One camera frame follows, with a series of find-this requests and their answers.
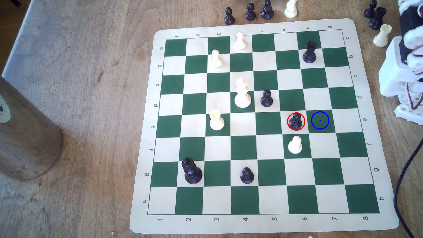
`green square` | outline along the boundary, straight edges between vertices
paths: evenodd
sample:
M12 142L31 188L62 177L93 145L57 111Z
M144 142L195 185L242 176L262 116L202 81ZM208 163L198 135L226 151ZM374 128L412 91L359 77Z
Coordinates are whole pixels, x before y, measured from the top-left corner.
M288 150L288 144L292 141L294 136L301 137L302 150L298 154L293 154ZM311 158L310 138L308 137L308 134L282 135L282 140L285 159Z
M307 111L308 132L309 133L333 133L335 132L335 124L333 123L332 110Z
M275 38L273 34L252 35L253 52L275 51Z
M349 213L379 213L374 184L345 185Z
M305 110L304 93L302 89L279 90L281 111Z
M324 68L301 69L302 87L305 89L327 88Z
M329 88L332 109L357 108L354 87Z
M255 114L257 135L282 134L280 112L259 112Z
M231 54L231 72L252 71L253 53Z
M289 214L318 214L314 185L287 186Z
M207 56L192 55L185 57L185 74L207 73Z
M190 157L195 161L204 160L205 137L182 137L179 143L179 161Z
M284 160L257 160L258 185L286 185Z
M367 157L366 141L363 132L336 133L339 156Z
M316 42L317 48L321 48L319 31L301 31L297 32L298 49L307 49L307 43L309 41Z
M254 112L254 92L250 91L248 92L248 95L251 97L251 104L246 108L240 108L237 105L235 105L235 96L236 92L231 92L231 113L237 113L237 112Z
M259 214L258 187L231 187L231 214Z
M181 56L187 53L187 39L166 40L165 56Z
M313 159L316 185L343 184L340 158Z
M203 214L203 187L176 189L175 215Z
M225 125L220 130L213 130L210 127L210 116L206 115L206 136L230 136L231 135L231 115L229 113L221 114Z
M151 171L151 187L176 187L178 162L154 162Z
M229 92L231 83L230 73L207 74L207 92Z
M231 161L205 161L204 186L230 186Z
M182 116L159 116L157 119L156 138L180 137Z
M206 94L184 94L182 115L206 114Z
M213 50L218 50L219 54L230 53L229 36L209 37L209 55Z
M257 159L255 136L231 136L231 160Z
M345 48L322 49L325 67L349 66Z
M184 93L184 75L166 75L162 77L160 94Z
M276 70L254 71L254 90L277 90Z
M299 69L298 50L276 51L277 69Z

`red circle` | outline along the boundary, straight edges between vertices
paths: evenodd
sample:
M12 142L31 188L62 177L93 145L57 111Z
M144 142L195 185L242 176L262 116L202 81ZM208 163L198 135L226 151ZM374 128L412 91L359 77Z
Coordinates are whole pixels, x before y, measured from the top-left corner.
M290 117L291 117L294 113L300 114L300 115L304 118L304 123L302 124L302 127L301 127L300 129L292 129L292 128L289 126L289 118L290 118ZM291 130L301 130L301 129L305 126L306 121L305 121L305 117L304 117L301 113L299 113L299 112L293 112L293 113L291 113L291 114L288 116L288 119L286 120L286 123L288 124L288 127L289 127Z

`black cable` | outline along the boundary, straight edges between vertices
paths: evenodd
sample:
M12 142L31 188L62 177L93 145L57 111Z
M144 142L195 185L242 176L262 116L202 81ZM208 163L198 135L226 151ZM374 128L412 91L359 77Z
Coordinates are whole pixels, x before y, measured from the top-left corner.
M420 143L417 145L416 150L413 152L413 154L408 159L407 163L405 163L404 168L402 169L401 174L399 175L398 182L397 182L397 184L395 186L395 191L394 191L394 209L395 209L395 212L397 213L397 216L398 216L399 221L401 222L402 226L404 227L405 231L407 232L407 234L408 234L408 236L410 238L414 238L414 236L411 233L410 229L408 229L407 224L405 224L404 219L402 219L402 216L399 213L398 204L397 204L397 202L398 202L397 201L397 197L398 197L399 186L401 185L401 181L404 178L404 174L405 174L408 166L411 164L411 161L413 161L414 157L419 152L419 150L422 147L422 145L423 145L423 138L420 141Z

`blue circle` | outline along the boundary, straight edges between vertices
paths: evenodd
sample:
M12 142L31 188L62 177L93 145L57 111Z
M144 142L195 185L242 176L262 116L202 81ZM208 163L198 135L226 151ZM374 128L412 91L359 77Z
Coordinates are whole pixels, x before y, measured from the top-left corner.
M313 116L314 116L314 115L316 115L316 113L319 113L319 112L324 113L324 114L327 116L327 125L326 125L324 128L317 128L317 127L315 127L315 126L314 126L314 124L313 124ZM323 111L317 111L317 112L315 112L315 113L311 116L311 125L312 125L314 128L318 129L318 130L323 130L323 129L327 128L327 126L329 125L329 116L328 116L325 112L323 112Z

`wood grain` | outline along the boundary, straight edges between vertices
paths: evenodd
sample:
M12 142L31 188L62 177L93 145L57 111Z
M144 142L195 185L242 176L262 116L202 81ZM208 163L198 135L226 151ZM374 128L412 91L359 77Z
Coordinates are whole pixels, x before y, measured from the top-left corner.
M23 183L0 177L2 237L406 237L386 231L250 235L142 235L129 229L148 69L154 33L161 29L224 25L230 6L236 25L351 18L356 24L379 131L393 185L423 137L421 126L396 118L396 98L379 93L386 47L373 45L366 0L298 1L298 16L280 12L265 21L244 20L248 1L36 0L31 3L3 77L58 124L64 149L39 178ZM264 1L253 1L256 13ZM389 36L400 34L396 1L387 9ZM423 153L411 164L399 207L416 237L423 236Z
M0 171L27 181L51 168L62 151L60 128L0 77L10 121L0 124Z

